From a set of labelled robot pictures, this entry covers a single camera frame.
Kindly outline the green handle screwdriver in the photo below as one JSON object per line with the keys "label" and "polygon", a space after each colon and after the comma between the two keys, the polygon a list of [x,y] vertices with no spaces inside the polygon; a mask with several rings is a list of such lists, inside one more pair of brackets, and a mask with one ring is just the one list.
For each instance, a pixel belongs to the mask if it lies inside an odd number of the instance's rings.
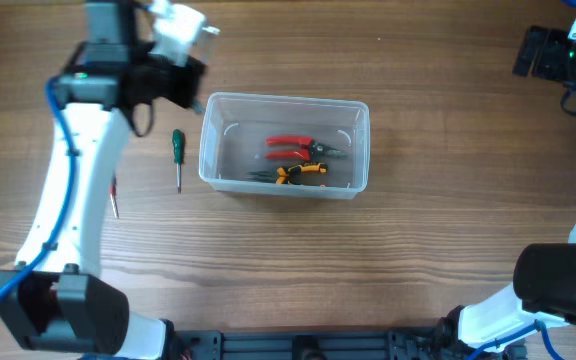
{"label": "green handle screwdriver", "polygon": [[186,145],[185,134],[180,129],[175,129],[172,132],[172,146],[173,146],[174,163],[176,165],[176,186],[178,193],[181,192],[182,165],[184,164],[185,145]]}

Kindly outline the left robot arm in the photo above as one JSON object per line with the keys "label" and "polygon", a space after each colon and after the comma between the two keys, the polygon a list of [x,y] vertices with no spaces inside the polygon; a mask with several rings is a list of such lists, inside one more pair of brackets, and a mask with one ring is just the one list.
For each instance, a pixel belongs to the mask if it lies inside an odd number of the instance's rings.
{"label": "left robot arm", "polygon": [[204,14],[156,1],[149,40],[135,1],[89,1],[88,37],[46,84],[55,121],[39,208],[14,266],[0,270],[0,318],[26,350],[119,359],[178,359],[170,321],[134,312],[101,280],[106,199],[139,105],[164,98],[198,110],[206,65],[192,49],[218,34]]}

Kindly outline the red handle pliers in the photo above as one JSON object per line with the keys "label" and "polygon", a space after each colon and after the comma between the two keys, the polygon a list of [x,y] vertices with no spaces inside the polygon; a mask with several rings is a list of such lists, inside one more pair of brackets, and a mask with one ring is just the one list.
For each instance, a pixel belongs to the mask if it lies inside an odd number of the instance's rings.
{"label": "red handle pliers", "polygon": [[273,151],[265,155],[266,159],[298,159],[305,162],[330,157],[343,159],[346,153],[324,143],[318,142],[312,137],[301,135],[278,135],[267,137],[267,146],[292,146],[292,149]]}

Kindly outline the black red-collar screwdriver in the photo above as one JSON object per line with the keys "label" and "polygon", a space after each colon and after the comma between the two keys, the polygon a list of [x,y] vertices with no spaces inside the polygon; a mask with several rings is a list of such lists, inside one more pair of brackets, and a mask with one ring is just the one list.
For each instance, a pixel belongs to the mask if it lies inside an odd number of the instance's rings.
{"label": "black red-collar screwdriver", "polygon": [[111,185],[110,185],[110,189],[109,189],[109,195],[110,195],[110,202],[111,202],[111,206],[112,206],[112,211],[113,211],[113,215],[115,219],[119,219],[119,211],[118,211],[118,205],[117,205],[117,179],[116,176],[113,174],[112,176],[112,180],[111,180]]}

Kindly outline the silver socket wrench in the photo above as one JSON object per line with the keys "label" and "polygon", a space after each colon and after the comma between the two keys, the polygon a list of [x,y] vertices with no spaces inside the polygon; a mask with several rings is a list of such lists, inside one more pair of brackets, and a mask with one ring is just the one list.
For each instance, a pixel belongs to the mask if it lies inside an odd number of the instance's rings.
{"label": "silver socket wrench", "polygon": [[205,112],[204,106],[197,99],[193,101],[191,108],[197,115],[202,115]]}

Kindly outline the orange black needle-nose pliers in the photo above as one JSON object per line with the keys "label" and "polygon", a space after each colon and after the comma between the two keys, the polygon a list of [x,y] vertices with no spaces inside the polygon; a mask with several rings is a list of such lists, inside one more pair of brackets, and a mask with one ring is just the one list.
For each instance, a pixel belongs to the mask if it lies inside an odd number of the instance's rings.
{"label": "orange black needle-nose pliers", "polygon": [[281,166],[272,171],[252,171],[248,173],[248,180],[279,185],[299,185],[297,179],[302,175],[327,174],[328,170],[326,163],[310,162],[293,166]]}

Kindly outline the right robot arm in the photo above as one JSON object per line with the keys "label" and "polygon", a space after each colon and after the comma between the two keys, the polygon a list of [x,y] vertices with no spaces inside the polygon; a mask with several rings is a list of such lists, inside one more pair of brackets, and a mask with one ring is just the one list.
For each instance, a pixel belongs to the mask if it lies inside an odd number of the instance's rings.
{"label": "right robot arm", "polygon": [[[576,117],[576,18],[562,43],[554,41],[554,34],[532,29],[515,72],[563,84],[560,108]],[[443,317],[431,346],[457,359],[484,359],[502,357],[513,345],[537,335],[549,357],[559,359],[551,332],[564,327],[576,327],[576,218],[564,239],[527,246],[508,285]]]}

